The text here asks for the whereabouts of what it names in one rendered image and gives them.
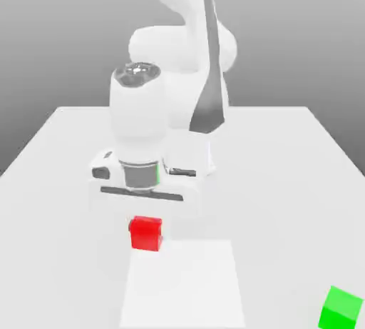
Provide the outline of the small green cube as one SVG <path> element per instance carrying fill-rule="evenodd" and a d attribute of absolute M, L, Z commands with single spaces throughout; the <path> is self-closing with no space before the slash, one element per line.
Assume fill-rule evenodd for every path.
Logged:
<path fill-rule="evenodd" d="M 331 286 L 322 306 L 319 329 L 355 329 L 364 299 Z"/>

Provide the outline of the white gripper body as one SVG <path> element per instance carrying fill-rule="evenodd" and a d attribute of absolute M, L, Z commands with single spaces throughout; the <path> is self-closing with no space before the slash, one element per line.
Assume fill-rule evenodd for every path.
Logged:
<path fill-rule="evenodd" d="M 195 218 L 202 210 L 201 188 L 197 183 L 178 177 L 176 182 L 146 194 L 122 194 L 120 188 L 103 179 L 88 182 L 90 208 L 120 213 L 124 217 Z"/>

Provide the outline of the small red cube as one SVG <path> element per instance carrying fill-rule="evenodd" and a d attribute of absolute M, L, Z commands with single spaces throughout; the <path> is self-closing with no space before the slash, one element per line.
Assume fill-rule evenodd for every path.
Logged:
<path fill-rule="evenodd" d="M 132 248 L 159 251 L 162 242 L 162 222 L 161 218 L 133 217 L 128 225 Z"/>

